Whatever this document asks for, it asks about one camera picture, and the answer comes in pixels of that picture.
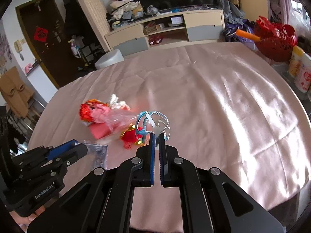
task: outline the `red basket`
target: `red basket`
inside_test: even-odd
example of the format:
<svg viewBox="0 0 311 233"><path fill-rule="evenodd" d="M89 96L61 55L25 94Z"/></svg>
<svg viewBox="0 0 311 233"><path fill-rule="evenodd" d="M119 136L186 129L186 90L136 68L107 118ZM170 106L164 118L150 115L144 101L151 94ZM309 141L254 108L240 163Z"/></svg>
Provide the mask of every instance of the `red basket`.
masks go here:
<svg viewBox="0 0 311 233"><path fill-rule="evenodd" d="M293 47L297 44L294 28L290 25L270 23L268 19L257 20L254 34L261 38L255 45L258 50L274 61L286 62L291 59Z"/></svg>

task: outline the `silver screw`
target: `silver screw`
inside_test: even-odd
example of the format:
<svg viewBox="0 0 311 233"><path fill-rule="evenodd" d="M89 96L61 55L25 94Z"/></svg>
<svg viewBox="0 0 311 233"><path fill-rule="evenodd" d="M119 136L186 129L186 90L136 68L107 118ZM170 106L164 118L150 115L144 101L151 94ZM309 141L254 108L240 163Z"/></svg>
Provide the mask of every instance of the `silver screw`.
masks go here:
<svg viewBox="0 0 311 233"><path fill-rule="evenodd" d="M139 164L142 160L140 158L138 158L138 157L135 157L135 158L132 158L131 161L132 161L133 164Z"/></svg>
<svg viewBox="0 0 311 233"><path fill-rule="evenodd" d="M220 170L216 167L211 169L211 174L213 175L219 175L220 174Z"/></svg>
<svg viewBox="0 0 311 233"><path fill-rule="evenodd" d="M104 170L100 167L94 170L95 175L102 175L103 173L104 173Z"/></svg>
<svg viewBox="0 0 311 233"><path fill-rule="evenodd" d="M183 162L183 159L182 158L174 158L174 163L175 164L181 164Z"/></svg>

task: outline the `bed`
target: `bed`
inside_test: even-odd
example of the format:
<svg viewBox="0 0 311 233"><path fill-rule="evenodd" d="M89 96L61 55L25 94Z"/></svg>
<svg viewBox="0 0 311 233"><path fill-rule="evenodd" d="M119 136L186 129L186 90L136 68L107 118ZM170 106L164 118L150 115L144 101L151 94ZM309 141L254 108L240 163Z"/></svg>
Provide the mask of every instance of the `bed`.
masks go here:
<svg viewBox="0 0 311 233"><path fill-rule="evenodd" d="M310 122L282 77L241 43L149 50L60 88L47 105L29 148L71 139L95 142L79 120L80 104L111 94L136 113L156 110L170 121L167 144L196 167L222 169L265 209L285 202L309 181ZM108 145L107 168L135 156L120 140ZM68 167L62 194L92 168L87 155ZM136 188L131 227L182 232L178 188Z"/></svg>

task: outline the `yellow bottle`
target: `yellow bottle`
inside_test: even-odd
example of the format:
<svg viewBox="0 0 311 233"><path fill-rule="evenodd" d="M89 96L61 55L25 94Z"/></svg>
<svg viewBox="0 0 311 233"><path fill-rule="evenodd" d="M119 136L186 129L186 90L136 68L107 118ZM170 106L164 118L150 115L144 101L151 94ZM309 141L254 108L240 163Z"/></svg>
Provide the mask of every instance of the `yellow bottle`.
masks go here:
<svg viewBox="0 0 311 233"><path fill-rule="evenodd" d="M295 78L299 72L301 66L301 58L304 55L304 50L299 46L294 46L292 58L290 60L290 66L288 68L288 73Z"/></svg>

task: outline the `blue gripper pad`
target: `blue gripper pad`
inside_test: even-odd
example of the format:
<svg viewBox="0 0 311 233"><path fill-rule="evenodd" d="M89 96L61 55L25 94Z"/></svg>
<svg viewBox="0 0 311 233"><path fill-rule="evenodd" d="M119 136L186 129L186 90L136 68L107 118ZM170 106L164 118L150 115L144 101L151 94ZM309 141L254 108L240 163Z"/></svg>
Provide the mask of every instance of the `blue gripper pad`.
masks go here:
<svg viewBox="0 0 311 233"><path fill-rule="evenodd" d="M76 146L76 143L78 141L76 140L71 140L71 141L68 141L64 144L61 144L59 146L57 146L56 148L52 149L49 154L47 155L47 160L53 160L54 158L56 158L58 155L66 152L66 151L69 151L70 149L74 148Z"/></svg>
<svg viewBox="0 0 311 233"><path fill-rule="evenodd" d="M155 181L155 146L156 146L156 138L155 138L155 135L154 134L150 134L150 137L151 138L151 163L150 163L150 182L151 182L151 185L153 186L154 184L154 181Z"/></svg>

